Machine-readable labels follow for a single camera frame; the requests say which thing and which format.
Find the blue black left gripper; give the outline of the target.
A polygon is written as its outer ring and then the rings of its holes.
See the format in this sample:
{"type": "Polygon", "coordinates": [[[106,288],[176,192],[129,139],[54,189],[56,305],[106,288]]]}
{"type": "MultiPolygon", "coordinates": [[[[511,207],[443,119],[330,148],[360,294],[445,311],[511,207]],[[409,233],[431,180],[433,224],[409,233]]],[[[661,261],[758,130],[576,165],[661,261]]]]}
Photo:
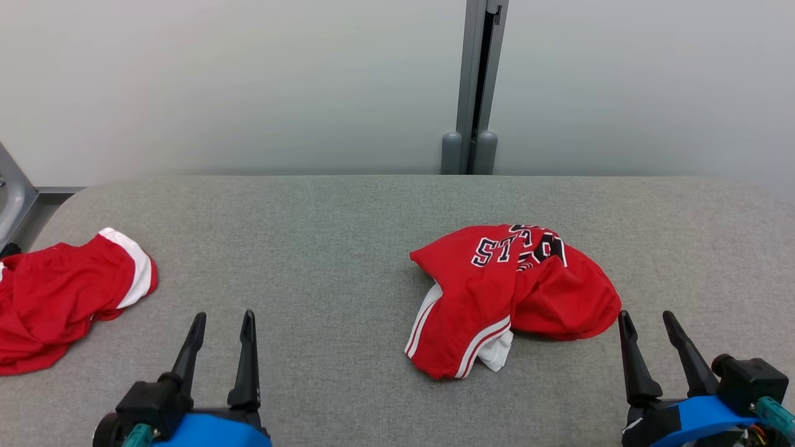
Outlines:
{"type": "MultiPolygon", "coordinates": [[[[179,393],[190,393],[196,357],[204,343],[207,314],[198,312],[171,371],[161,375],[175,382],[179,393]]],[[[235,385],[227,396],[227,408],[193,409],[181,413],[171,436],[153,446],[272,446],[262,425],[260,374],[255,313],[247,309],[239,336],[241,350],[235,385]]]]}

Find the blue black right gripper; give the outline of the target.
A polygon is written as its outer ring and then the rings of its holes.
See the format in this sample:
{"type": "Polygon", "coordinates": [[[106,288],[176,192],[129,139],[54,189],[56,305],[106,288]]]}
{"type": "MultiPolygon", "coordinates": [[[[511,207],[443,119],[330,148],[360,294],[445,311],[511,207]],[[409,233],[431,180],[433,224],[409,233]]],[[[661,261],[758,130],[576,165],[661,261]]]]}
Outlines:
{"type": "Polygon", "coordinates": [[[705,396],[715,394],[718,379],[672,311],[663,312],[663,322],[671,345],[678,351],[689,399],[659,402],[663,396],[661,385],[648,370],[629,312],[622,310],[619,336],[625,396],[634,419],[622,430],[621,445],[685,446],[724,432],[738,438],[739,428],[760,423],[756,416],[736,414],[716,396],[705,396]]]}

